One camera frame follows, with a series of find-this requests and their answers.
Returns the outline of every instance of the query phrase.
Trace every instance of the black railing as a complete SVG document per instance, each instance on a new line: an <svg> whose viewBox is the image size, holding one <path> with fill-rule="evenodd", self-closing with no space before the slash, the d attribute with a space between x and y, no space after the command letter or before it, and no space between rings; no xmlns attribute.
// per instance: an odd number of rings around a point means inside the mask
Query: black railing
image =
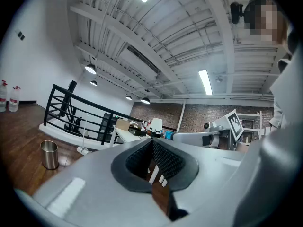
<svg viewBox="0 0 303 227"><path fill-rule="evenodd" d="M60 92L60 93L63 94L63 96L54 95L55 92ZM67 100L64 100L66 98L66 96L69 97L68 103L66 102ZM79 102L82 102L82 103L84 103L86 105L89 105L89 106L92 106L94 108L97 108L97 109L100 109L100 110L104 111L105 112L104 116L102 117L102 116L99 116L99 115L97 115L95 113L90 113L90 112L88 112L86 110L83 110L83 109L81 109L79 107L73 106L71 104L71 98L73 98L73 99L75 99L75 100L77 100ZM76 112L77 111L81 111L83 113L88 113L89 115L92 115L94 117L102 119L102 122L106 123L106 125L105 125L105 124L93 122L93 121L90 121L90 120L86 121L87 123L98 125L99 126L99 130L98 131L97 130L92 130L89 127L85 127L86 131L97 133L98 136L96 138L93 138L93 137L90 137L90 136L84 136L84 137L87 138L87 139L101 141L102 145L104 145L105 142L106 143L110 142L110 139L107 140L106 138L107 138L107 136L111 136L112 135L111 131L114 128L111 125L115 124L116 121L117 121L117 119L115 117L113 117L114 115L118 116L118 117L129 119L129 120L132 120L132 121L136 121L138 123L142 122L141 119L137 119L137 118L128 116L126 114L122 114L122 113L119 113L117 111L111 110L109 108L105 108L103 106L95 104L95 103L93 103L91 101L88 101L88 100L82 98L82 97L74 95L70 91L68 91L68 90L66 90L66 89L64 89L62 87L59 87L59 86L57 86L57 85L54 84L53 85L53 89L52 89L52 91L51 91L51 93L49 95L47 106L46 106L46 110L45 110L44 126L46 126L46 124L49 123L50 125L52 125L52 126L54 126L56 128L59 128L59 129L65 131L67 133L83 137L83 134L80 133L80 131L78 129L83 129L84 130L84 127L80 126L80 122L81 121L85 121L85 119L76 116ZM60 117L60 115L66 115L67 120L65 120L64 118ZM56 118L56 119L64 122L64 128L60 127L60 126L58 126L56 124L54 124L53 122L50 122L50 119L53 119L53 118ZM173 132L176 131L176 129L170 128L170 127L166 127L166 126L163 126L163 129L168 129L168 130L171 130Z"/></svg>

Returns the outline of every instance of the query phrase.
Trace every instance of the blue object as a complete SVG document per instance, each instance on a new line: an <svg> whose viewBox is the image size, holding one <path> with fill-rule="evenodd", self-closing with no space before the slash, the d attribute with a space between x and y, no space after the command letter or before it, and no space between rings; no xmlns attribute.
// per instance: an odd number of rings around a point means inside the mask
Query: blue object
<svg viewBox="0 0 303 227"><path fill-rule="evenodd" d="M172 134L173 134L173 132L166 131L165 138L170 140L170 137L171 137Z"/></svg>

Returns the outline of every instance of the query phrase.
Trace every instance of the brick wall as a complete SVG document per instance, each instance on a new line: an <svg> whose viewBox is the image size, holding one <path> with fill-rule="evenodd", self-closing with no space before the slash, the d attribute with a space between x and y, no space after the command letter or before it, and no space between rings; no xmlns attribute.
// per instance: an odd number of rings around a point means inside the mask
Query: brick wall
<svg viewBox="0 0 303 227"><path fill-rule="evenodd" d="M181 112L182 104L134 103L130 116L144 121L159 118L162 119L163 126L176 129Z"/></svg>
<svg viewBox="0 0 303 227"><path fill-rule="evenodd" d="M262 111L262 128L269 126L269 120L273 117L274 108L265 107L247 107L247 106L230 106L230 105L195 105L186 104L183 120L179 132L202 132L206 122L212 122L221 118L232 110L236 109L237 113L257 114ZM130 116L143 119L144 121L154 117L163 120L163 125L177 128L182 104L151 103L134 103ZM254 128L259 128L259 120L255 120Z"/></svg>

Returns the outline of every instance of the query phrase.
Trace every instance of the dark hair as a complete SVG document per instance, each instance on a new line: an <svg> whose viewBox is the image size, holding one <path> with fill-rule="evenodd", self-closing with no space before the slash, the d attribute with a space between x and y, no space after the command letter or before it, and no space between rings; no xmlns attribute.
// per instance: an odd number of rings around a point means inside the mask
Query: dark hair
<svg viewBox="0 0 303 227"><path fill-rule="evenodd" d="M250 0L244 10L245 27L256 29L256 17L261 16L261 5L266 5L266 0Z"/></svg>

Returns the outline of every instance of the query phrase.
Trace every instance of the white table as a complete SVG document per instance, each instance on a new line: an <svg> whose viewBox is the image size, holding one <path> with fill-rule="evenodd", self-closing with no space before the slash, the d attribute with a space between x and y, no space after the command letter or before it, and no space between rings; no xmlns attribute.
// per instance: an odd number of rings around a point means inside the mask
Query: white table
<svg viewBox="0 0 303 227"><path fill-rule="evenodd" d="M113 130L113 133L112 133L112 137L110 138L110 142L109 142L109 147L112 147L113 144L114 144L114 141L115 141L115 137L116 137L116 133L118 134L118 136L121 138L121 140L124 142L124 143L127 143L127 142L130 142L130 141L135 141L135 140L142 140L142 139L147 139L147 138L150 138L150 136L136 136L136 135L133 135L131 132L128 132L128 131L124 131L122 129L119 129L119 128L116 128L114 126L114 130ZM155 169L152 173L152 176L150 178L150 180L148 181L150 184L153 183L153 181L155 180L157 174L159 172L159 168L158 166L156 165L155 166ZM167 183L167 181L164 179L164 176L162 175L160 180L159 180L160 183L163 182L162 186L164 187Z"/></svg>

